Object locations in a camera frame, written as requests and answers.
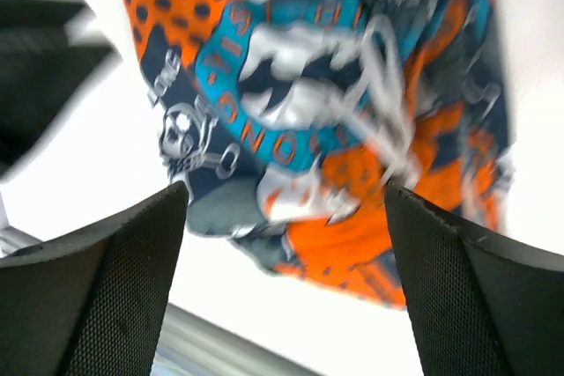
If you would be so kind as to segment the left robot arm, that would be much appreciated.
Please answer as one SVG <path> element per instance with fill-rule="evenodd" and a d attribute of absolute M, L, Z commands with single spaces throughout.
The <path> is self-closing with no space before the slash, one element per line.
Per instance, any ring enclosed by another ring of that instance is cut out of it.
<path fill-rule="evenodd" d="M 76 44 L 67 25 L 84 0 L 1 0 L 1 174 L 41 139 L 74 92 L 114 49 Z"/>

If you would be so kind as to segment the colourful patterned shorts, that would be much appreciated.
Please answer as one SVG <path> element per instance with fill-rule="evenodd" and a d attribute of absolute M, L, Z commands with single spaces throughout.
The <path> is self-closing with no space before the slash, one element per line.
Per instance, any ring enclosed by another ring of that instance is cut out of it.
<path fill-rule="evenodd" d="M 500 227 L 494 0 L 123 1 L 189 232 L 401 308 L 389 183 Z"/>

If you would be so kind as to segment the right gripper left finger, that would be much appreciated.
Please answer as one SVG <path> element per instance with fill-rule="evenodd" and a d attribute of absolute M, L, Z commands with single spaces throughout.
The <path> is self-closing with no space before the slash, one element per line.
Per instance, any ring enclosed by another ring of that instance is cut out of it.
<path fill-rule="evenodd" d="M 4 375 L 150 373 L 182 243 L 187 189 L 1 260 Z"/>

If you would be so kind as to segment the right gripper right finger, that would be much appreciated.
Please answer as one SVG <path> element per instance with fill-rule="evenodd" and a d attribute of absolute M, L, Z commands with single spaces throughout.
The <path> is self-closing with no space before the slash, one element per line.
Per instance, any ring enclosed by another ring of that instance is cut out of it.
<path fill-rule="evenodd" d="M 563 258 L 391 184 L 385 210 L 426 375 L 563 372 Z"/>

